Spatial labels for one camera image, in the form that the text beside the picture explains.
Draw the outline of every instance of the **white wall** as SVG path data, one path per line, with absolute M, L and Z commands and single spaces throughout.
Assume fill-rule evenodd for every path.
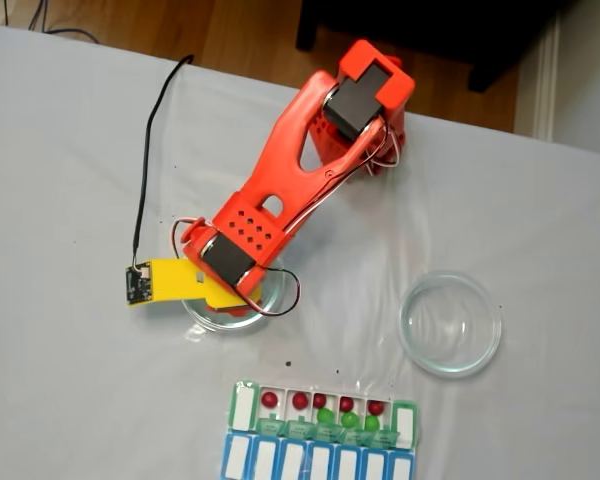
M 600 152 L 600 0 L 561 16 L 553 141 Z
M 556 26 L 521 63 L 515 131 L 600 152 L 600 0 L 575 2 Z

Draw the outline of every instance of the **yellow circuit board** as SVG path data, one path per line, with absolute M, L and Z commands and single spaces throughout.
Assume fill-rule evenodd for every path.
M 211 308 L 245 305 L 239 296 L 228 292 L 188 258 L 154 258 L 137 265 L 140 273 L 127 269 L 127 303 L 141 305 L 174 300 L 204 299 Z M 260 300 L 261 287 L 250 295 Z

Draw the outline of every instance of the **glass petri dish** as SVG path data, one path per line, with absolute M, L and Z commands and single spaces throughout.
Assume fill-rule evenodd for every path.
M 282 262 L 276 259 L 274 268 L 283 268 Z M 282 303 L 285 292 L 286 274 L 283 272 L 268 272 L 262 281 L 261 306 L 265 310 L 276 310 Z M 182 305 L 196 323 L 211 331 L 234 331 L 250 327 L 259 321 L 266 320 L 262 314 L 248 309 L 242 316 L 216 312 L 207 308 L 204 300 L 183 300 Z
M 431 272 L 407 293 L 399 336 L 409 357 L 434 375 L 466 377 L 484 368 L 500 343 L 502 321 L 487 291 L 457 272 Z

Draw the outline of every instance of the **black cable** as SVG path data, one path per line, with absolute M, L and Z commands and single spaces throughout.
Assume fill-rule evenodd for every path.
M 296 308 L 296 306 L 298 305 L 298 302 L 300 301 L 300 293 L 301 293 L 300 292 L 300 279 L 298 278 L 298 276 L 295 273 L 293 273 L 291 270 L 287 270 L 286 268 L 264 267 L 264 269 L 267 270 L 267 271 L 269 271 L 269 272 L 283 272 L 283 273 L 287 273 L 287 274 L 291 275 L 293 277 L 294 281 L 296 282 L 296 298 L 294 299 L 294 301 L 291 304 L 291 306 L 289 308 L 287 308 L 286 310 L 283 310 L 282 312 L 270 312 L 270 311 L 267 311 L 267 310 L 261 308 L 260 305 L 258 305 L 257 303 L 255 303 L 249 297 L 247 297 L 247 296 L 243 295 L 242 293 L 240 293 L 236 287 L 232 286 L 231 288 L 233 289 L 233 291 L 235 292 L 235 294 L 237 296 L 239 296 L 244 301 L 244 303 L 246 303 L 247 305 L 249 305 L 253 310 L 255 310 L 256 312 L 258 312 L 263 317 L 281 317 L 282 315 L 286 315 L 291 310 L 293 310 L 294 308 Z
M 81 28 L 56 28 L 56 29 L 53 29 L 53 30 L 47 30 L 44 33 L 48 33 L 50 35 L 55 35 L 57 33 L 81 33 L 82 35 L 86 35 L 91 40 L 93 40 L 93 43 L 97 43 L 98 45 L 100 44 L 100 42 L 98 41 L 98 39 L 96 37 L 94 37 L 93 35 L 91 35 L 86 30 L 82 30 Z
M 38 2 L 38 6 L 36 7 L 36 11 L 33 14 L 33 17 L 31 18 L 31 23 L 29 23 L 29 30 L 35 30 L 36 23 L 38 23 L 38 16 L 40 15 L 40 10 L 42 10 L 42 3 L 43 2 L 44 2 L 44 0 L 40 0 Z
M 193 62 L 193 55 L 187 55 L 182 60 L 178 62 L 175 68 L 171 71 L 164 84 L 162 85 L 162 90 L 160 90 L 160 95 L 158 96 L 158 100 L 156 104 L 153 106 L 151 110 L 151 114 L 149 115 L 149 120 L 147 121 L 147 130 L 144 136 L 144 159 L 142 162 L 142 184 L 140 186 L 140 202 L 138 204 L 138 216 L 136 217 L 136 228 L 133 233 L 133 262 L 131 266 L 136 268 L 136 254 L 138 253 L 138 247 L 140 246 L 140 229 L 142 228 L 142 215 L 144 213 L 144 202 L 147 196 L 147 170 L 149 167 L 149 145 L 151 143 L 151 125 L 153 124 L 153 118 L 156 116 L 156 112 L 162 103 L 162 98 L 164 97 L 165 92 L 167 91 L 167 87 L 171 82 L 171 79 L 175 76 L 175 74 L 180 70 L 180 67 L 185 63 Z
M 47 9 L 49 8 L 49 0 L 44 0 L 44 13 L 42 14 L 42 33 L 47 25 Z

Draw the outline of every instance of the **wooden floor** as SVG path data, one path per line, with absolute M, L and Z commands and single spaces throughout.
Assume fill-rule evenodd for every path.
M 194 53 L 197 65 L 293 87 L 318 68 L 334 71 L 355 40 L 322 29 L 312 52 L 297 51 L 301 0 L 49 1 L 47 28 L 83 28 L 104 45 L 174 60 Z M 11 26 L 26 28 L 38 0 L 7 2 Z M 2 12 L 0 0 L 0 22 Z M 466 88 L 470 65 L 384 43 L 376 46 L 400 56 L 416 81 L 407 110 L 513 131 L 517 69 L 478 94 Z

